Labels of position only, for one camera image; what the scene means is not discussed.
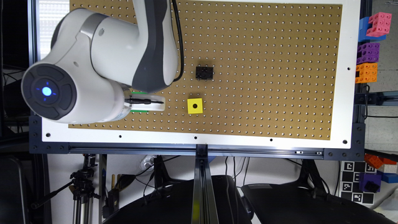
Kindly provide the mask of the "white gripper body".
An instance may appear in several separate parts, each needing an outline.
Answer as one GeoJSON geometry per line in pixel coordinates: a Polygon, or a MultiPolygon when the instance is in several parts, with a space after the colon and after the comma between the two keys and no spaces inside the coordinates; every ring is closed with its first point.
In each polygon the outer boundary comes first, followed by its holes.
{"type": "Polygon", "coordinates": [[[125,103],[131,111],[163,111],[165,109],[165,97],[142,92],[128,93],[125,96],[125,103]]]}

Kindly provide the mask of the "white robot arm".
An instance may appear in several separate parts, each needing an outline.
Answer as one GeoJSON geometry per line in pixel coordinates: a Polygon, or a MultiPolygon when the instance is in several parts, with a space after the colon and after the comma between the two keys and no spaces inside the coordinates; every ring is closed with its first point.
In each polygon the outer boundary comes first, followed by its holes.
{"type": "Polygon", "coordinates": [[[50,53],[27,69],[21,92],[37,115],[58,123],[117,121],[162,111],[178,58],[168,1],[135,1],[136,23],[75,9],[57,25],[50,53]]]}

